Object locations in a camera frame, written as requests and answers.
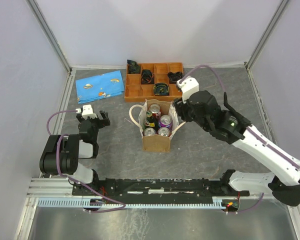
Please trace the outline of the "aluminium frame post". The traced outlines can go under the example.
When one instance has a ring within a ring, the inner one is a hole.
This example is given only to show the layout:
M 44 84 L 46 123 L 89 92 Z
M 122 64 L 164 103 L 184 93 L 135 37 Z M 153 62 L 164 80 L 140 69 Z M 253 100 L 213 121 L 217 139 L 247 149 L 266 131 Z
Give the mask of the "aluminium frame post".
M 273 31 L 275 30 L 276 26 L 278 25 L 281 17 L 284 15 L 286 9 L 290 4 L 290 0 L 281 0 L 279 2 L 278 7 L 276 8 L 274 14 L 272 15 L 267 27 L 265 28 L 264 32 L 262 33 L 256 47 L 254 48 L 249 60 L 245 63 L 245 68 L 247 71 L 251 70 L 253 65 L 256 63 L 259 55 L 261 54 L 263 48 L 265 47 L 267 41 L 271 37 Z
M 52 49 L 54 50 L 55 54 L 57 55 L 58 59 L 62 63 L 63 67 L 66 69 L 68 73 L 72 71 L 72 67 L 70 66 L 68 60 L 65 57 L 53 31 L 49 27 L 42 10 L 40 9 L 39 4 L 36 0 L 26 0 L 29 8 L 31 9 L 34 17 L 36 18 L 37 22 L 39 23 L 42 31 L 44 32 L 47 40 L 49 41 Z

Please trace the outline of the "aluminium frame post right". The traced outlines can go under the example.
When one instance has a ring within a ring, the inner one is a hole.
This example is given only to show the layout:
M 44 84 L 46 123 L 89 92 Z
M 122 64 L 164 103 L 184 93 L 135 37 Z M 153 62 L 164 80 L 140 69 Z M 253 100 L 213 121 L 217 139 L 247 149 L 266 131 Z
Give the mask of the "aluminium frame post right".
M 256 63 L 259 55 L 261 54 L 263 48 L 265 47 L 267 41 L 271 37 L 273 31 L 275 30 L 276 26 L 278 25 L 281 17 L 284 15 L 286 9 L 290 4 L 290 0 L 281 0 L 279 2 L 278 7 L 276 8 L 274 14 L 272 15 L 267 27 L 265 28 L 264 32 L 262 33 L 256 47 L 254 48 L 249 60 L 245 63 L 245 68 L 247 71 L 251 70 L 253 65 Z

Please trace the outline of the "blue space print cloth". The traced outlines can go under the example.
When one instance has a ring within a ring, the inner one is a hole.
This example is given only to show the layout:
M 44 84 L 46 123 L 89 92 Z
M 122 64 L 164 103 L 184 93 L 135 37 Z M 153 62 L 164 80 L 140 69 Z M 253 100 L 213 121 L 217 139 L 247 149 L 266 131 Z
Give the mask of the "blue space print cloth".
M 119 70 L 75 81 L 78 104 L 122 95 L 125 91 Z

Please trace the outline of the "dark rolled fabric right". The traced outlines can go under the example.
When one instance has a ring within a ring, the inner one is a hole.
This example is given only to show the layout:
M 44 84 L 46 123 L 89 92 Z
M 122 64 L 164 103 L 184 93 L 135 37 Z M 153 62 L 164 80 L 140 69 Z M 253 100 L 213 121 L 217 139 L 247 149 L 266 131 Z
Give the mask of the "dark rolled fabric right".
M 177 81 L 179 81 L 180 79 L 182 79 L 183 78 L 183 73 L 181 72 L 181 71 L 177 71 L 177 72 L 169 72 L 168 74 L 167 74 L 167 77 L 168 77 L 168 79 L 169 79 L 169 83 L 170 84 L 176 84 L 177 83 Z

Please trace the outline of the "dark rolled fabric middle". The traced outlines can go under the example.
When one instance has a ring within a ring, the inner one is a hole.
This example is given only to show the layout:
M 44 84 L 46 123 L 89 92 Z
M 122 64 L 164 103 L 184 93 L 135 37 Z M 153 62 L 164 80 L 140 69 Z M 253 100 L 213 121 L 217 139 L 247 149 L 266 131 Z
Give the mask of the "dark rolled fabric middle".
M 149 69 L 143 69 L 141 71 L 141 84 L 152 85 L 154 84 L 154 74 Z

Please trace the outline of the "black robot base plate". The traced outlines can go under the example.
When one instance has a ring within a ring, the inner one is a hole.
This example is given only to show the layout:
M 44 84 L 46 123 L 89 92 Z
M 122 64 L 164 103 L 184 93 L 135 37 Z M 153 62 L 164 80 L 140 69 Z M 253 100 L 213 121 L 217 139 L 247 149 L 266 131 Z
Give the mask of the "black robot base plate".
M 126 179 L 99 180 L 100 194 L 125 204 L 211 204 L 213 197 L 248 197 L 250 192 L 234 190 L 225 180 Z

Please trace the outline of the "purple soda can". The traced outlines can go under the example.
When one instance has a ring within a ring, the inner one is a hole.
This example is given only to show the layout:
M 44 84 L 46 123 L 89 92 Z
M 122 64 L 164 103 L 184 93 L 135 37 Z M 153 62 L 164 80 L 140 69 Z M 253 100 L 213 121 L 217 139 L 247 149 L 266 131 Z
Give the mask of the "purple soda can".
M 158 121 L 159 128 L 168 128 L 170 131 L 173 128 L 173 120 L 169 115 L 162 115 Z

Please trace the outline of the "aluminium frame rail front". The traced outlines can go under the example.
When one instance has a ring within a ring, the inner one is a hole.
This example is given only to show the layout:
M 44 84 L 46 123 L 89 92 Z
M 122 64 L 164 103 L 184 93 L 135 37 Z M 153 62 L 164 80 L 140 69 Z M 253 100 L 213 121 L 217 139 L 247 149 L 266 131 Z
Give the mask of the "aluminium frame rail front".
M 220 179 L 225 180 L 234 190 L 249 191 L 249 196 L 264 193 L 272 195 L 280 201 L 296 201 L 300 194 L 300 182 L 287 185 L 271 173 L 242 173 L 226 172 Z M 60 197 L 65 198 L 99 198 L 100 194 L 91 188 L 84 187 L 78 183 L 72 183 L 64 178 L 34 178 L 30 182 L 28 196 L 31 197 Z M 230 197 L 213 197 L 212 199 L 234 199 Z

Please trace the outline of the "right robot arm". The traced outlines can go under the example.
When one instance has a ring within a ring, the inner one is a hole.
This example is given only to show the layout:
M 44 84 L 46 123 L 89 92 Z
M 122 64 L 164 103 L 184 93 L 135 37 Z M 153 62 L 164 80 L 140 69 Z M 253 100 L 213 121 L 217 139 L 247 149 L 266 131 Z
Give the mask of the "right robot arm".
M 223 95 L 222 109 L 206 90 L 193 93 L 188 99 L 176 98 L 173 106 L 185 122 L 195 122 L 217 140 L 228 143 L 252 156 L 269 169 L 269 173 L 244 173 L 233 170 L 219 183 L 226 196 L 238 191 L 271 194 L 281 203 L 300 204 L 300 160 L 267 139 L 246 117 L 237 112 Z

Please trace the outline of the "red coke can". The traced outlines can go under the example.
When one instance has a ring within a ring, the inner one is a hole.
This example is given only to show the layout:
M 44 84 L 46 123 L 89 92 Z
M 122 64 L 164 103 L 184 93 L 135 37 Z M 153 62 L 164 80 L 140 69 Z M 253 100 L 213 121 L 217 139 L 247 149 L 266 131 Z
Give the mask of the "red coke can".
M 161 127 L 158 129 L 157 134 L 163 137 L 169 137 L 171 135 L 171 131 L 167 127 Z

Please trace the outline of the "dark rolled fabric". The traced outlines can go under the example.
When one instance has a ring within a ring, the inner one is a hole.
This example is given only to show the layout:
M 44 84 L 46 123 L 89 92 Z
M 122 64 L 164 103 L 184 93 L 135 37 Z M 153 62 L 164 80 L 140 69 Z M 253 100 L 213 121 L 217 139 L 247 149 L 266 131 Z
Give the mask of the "dark rolled fabric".
M 153 86 L 153 93 L 155 96 L 169 96 L 170 95 L 169 85 L 163 82 L 156 83 Z
M 154 84 L 154 74 L 149 69 L 143 69 L 141 71 L 141 84 L 152 85 Z
M 167 74 L 167 77 L 168 77 L 168 79 L 169 79 L 169 83 L 170 84 L 176 84 L 177 83 L 177 81 L 179 81 L 180 79 L 182 79 L 183 78 L 183 73 L 181 72 L 181 71 L 177 71 L 177 72 L 169 72 L 168 74 Z
M 128 74 L 140 74 L 141 66 L 134 60 L 127 60 L 127 73 Z

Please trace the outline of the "burlap canvas tote bag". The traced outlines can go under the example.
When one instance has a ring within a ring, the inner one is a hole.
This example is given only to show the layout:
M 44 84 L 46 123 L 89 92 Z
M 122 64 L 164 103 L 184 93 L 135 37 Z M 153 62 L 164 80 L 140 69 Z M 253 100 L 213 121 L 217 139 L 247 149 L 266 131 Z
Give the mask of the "burlap canvas tote bag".
M 171 141 L 185 123 L 180 122 L 172 102 L 157 99 L 146 100 L 129 109 L 131 122 L 139 129 L 142 150 L 154 153 L 169 153 Z

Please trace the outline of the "dark rolled fabric bottom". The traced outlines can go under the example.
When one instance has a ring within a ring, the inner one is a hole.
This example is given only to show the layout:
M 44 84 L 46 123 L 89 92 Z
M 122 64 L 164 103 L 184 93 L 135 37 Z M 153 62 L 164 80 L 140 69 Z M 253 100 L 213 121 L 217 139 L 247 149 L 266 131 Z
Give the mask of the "dark rolled fabric bottom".
M 153 93 L 155 96 L 169 96 L 170 95 L 169 85 L 163 82 L 156 83 L 153 86 Z

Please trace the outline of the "red soda can rear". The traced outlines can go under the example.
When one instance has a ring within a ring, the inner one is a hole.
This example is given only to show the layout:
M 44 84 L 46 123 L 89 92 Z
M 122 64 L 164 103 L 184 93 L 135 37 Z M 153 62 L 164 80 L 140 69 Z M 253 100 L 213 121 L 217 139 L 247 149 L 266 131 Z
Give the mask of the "red soda can rear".
M 152 115 L 156 118 L 159 119 L 161 117 L 161 107 L 158 104 L 152 104 L 148 110 L 152 113 Z

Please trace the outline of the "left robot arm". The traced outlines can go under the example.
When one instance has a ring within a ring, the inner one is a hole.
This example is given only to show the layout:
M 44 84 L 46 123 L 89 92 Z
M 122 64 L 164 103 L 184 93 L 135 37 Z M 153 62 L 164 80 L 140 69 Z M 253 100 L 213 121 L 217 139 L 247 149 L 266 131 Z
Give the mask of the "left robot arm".
M 101 189 L 98 174 L 94 169 L 83 166 L 79 160 L 98 156 L 98 133 L 100 129 L 111 125 L 109 115 L 101 110 L 99 117 L 91 105 L 70 112 L 76 113 L 78 133 L 67 136 L 50 134 L 39 168 L 43 174 L 70 177 L 72 182 L 83 184 L 83 189 L 89 195 L 96 195 Z

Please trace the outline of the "green glass bottle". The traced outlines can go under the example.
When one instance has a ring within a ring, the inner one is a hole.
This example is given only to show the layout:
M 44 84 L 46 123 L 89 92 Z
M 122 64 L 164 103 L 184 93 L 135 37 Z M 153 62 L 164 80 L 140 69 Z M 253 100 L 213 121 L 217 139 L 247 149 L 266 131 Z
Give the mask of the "green glass bottle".
M 152 113 L 149 110 L 146 111 L 144 126 L 145 128 L 154 128 L 155 131 L 159 129 L 158 120 L 152 115 Z

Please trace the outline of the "dark rolled fabric top left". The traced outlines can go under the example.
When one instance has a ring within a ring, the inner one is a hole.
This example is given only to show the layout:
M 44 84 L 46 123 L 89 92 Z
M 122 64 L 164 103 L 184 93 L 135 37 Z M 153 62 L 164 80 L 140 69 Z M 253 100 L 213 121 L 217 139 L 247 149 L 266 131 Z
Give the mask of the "dark rolled fabric top left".
M 127 60 L 127 73 L 128 74 L 140 74 L 141 66 L 134 60 Z

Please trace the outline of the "aluminium frame post left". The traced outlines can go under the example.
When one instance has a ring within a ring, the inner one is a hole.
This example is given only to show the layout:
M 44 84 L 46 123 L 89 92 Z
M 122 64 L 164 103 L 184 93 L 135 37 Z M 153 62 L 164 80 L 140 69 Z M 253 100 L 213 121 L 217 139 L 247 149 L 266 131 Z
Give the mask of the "aluminium frame post left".
M 66 69 L 68 73 L 72 71 L 72 67 L 70 66 L 68 60 L 65 57 L 53 31 L 49 27 L 42 10 L 40 9 L 39 4 L 36 0 L 26 0 L 29 8 L 31 9 L 34 17 L 36 18 L 37 22 L 39 23 L 42 31 L 44 32 L 47 40 L 49 41 L 52 49 L 54 50 L 55 54 L 57 55 L 58 59 L 62 63 L 63 67 Z

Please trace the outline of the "wooden compartment tray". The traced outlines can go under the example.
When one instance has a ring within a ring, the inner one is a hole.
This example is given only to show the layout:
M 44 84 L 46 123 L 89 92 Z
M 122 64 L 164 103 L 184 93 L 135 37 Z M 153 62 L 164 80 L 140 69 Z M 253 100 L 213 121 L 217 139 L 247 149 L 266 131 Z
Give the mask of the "wooden compartment tray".
M 128 60 L 124 100 L 131 103 L 153 99 L 170 102 L 181 97 L 176 83 L 183 76 L 181 62 L 139 63 Z

